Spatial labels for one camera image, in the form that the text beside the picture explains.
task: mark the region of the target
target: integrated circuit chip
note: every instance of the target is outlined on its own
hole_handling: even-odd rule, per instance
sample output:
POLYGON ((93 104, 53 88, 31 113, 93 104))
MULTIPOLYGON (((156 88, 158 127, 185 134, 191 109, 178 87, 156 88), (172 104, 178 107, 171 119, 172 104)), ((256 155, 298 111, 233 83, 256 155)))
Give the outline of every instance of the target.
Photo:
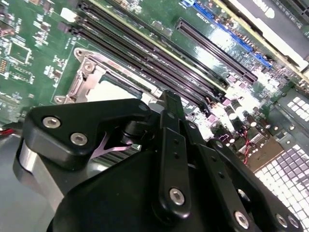
POLYGON ((6 36, 6 35, 14 35, 14 28, 10 26, 9 24, 0 21, 0 37, 6 36))
POLYGON ((11 58, 18 61, 19 63, 26 64, 29 59, 30 50, 19 44, 12 43, 9 55, 11 58))

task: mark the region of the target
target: white grid pattern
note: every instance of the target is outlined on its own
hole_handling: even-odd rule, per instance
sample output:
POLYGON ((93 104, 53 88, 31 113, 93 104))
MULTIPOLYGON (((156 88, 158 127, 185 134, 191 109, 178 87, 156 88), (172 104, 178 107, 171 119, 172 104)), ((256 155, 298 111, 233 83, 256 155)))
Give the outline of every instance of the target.
POLYGON ((309 232, 309 156, 298 145, 255 175, 302 222, 309 232))
POLYGON ((299 115, 306 122, 309 121, 309 104, 305 103, 299 97, 294 98, 287 104, 297 115, 299 115))

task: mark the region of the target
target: metal pin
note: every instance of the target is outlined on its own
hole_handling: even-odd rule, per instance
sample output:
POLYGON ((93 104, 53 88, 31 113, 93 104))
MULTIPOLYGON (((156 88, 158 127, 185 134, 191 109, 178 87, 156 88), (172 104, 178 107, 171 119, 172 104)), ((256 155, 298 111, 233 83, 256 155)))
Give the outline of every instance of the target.
POLYGON ((70 138, 71 142, 78 146, 84 146, 88 142, 87 137, 84 134, 78 132, 73 133, 70 138))
POLYGON ((286 222, 286 220, 285 220, 280 214, 276 214, 276 219, 278 220, 278 222, 279 222, 284 228, 287 228, 287 227, 288 227, 288 223, 286 222))
POLYGON ((288 216, 288 219, 289 219, 290 223, 291 223, 294 227, 296 227, 296 228, 299 227, 298 222, 297 222, 291 215, 288 216))
POLYGON ((47 128, 55 129, 61 126, 61 122, 56 117, 46 117, 43 119, 43 125, 47 128))
POLYGON ((196 128, 196 125, 192 122, 189 122, 189 126, 192 128, 192 129, 195 129, 196 128))
POLYGON ((219 141, 216 141, 216 144, 217 144, 217 146, 220 147, 220 148, 223 147, 222 143, 220 143, 219 141))
POLYGON ((248 219, 240 212, 240 211, 236 211, 234 213, 235 219, 238 222, 238 224, 244 228, 244 229, 248 229, 249 228, 249 221, 248 219))
POLYGON ((144 106, 144 105, 142 105, 142 104, 139 105, 139 108, 140 108, 141 110, 143 110, 143 111, 146 111, 146 110, 147 110, 147 107, 144 106))
POLYGON ((184 195, 179 189, 176 188, 171 189, 169 191, 169 196, 176 205, 184 204, 184 195))
POLYGON ((172 114, 172 113, 168 113, 168 116, 169 116, 170 118, 175 118, 174 114, 172 114))

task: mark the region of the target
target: red and black wire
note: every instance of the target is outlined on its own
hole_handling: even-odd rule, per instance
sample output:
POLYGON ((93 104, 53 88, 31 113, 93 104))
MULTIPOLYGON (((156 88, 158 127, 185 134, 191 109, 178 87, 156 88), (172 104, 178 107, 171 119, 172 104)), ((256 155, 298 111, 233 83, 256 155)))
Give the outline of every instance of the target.
POLYGON ((11 135, 14 133, 13 129, 4 129, 4 130, 0 130, 0 135, 11 135))
POLYGON ((243 160, 243 163, 247 164, 248 163, 248 158, 249 158, 249 149, 250 149, 250 146, 251 146, 251 142, 250 142, 250 139, 248 138, 248 131, 247 130, 245 130, 245 132, 243 134, 243 137, 245 139, 245 145, 246 145, 246 148, 245 148, 245 158, 243 160))
POLYGON ((13 134, 15 132, 15 130, 13 129, 4 129, 4 130, 0 130, 0 141, 9 137, 11 134, 13 134))

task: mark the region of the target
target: blue connector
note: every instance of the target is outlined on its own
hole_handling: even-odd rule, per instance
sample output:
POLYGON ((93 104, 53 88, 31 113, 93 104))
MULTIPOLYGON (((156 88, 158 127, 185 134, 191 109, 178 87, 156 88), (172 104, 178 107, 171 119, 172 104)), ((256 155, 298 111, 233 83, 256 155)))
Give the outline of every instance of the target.
POLYGON ((191 7, 194 4, 194 0, 182 0, 181 4, 185 7, 191 7))
POLYGON ((200 5, 198 5, 196 2, 194 2, 193 7, 201 12, 208 20, 214 19, 214 15, 207 12, 203 7, 201 7, 200 5))
POLYGON ((269 69, 271 68, 271 64, 267 62, 260 54, 253 54, 256 59, 258 59, 262 64, 267 66, 269 69))
POLYGON ((240 46, 242 46, 247 52, 250 52, 251 55, 256 58, 258 61, 260 61, 262 64, 267 66, 268 68, 271 68, 271 64, 267 62, 261 55, 254 54, 253 48, 249 46, 246 42, 244 42, 241 38, 239 38, 237 35, 235 35, 230 30, 226 29, 224 25, 221 23, 218 23, 214 20, 214 15, 208 11, 206 11, 203 7, 201 7, 198 3, 195 2, 195 0, 182 0, 181 4, 185 7, 191 7, 193 6, 198 12, 203 14, 211 23, 228 33, 240 46))

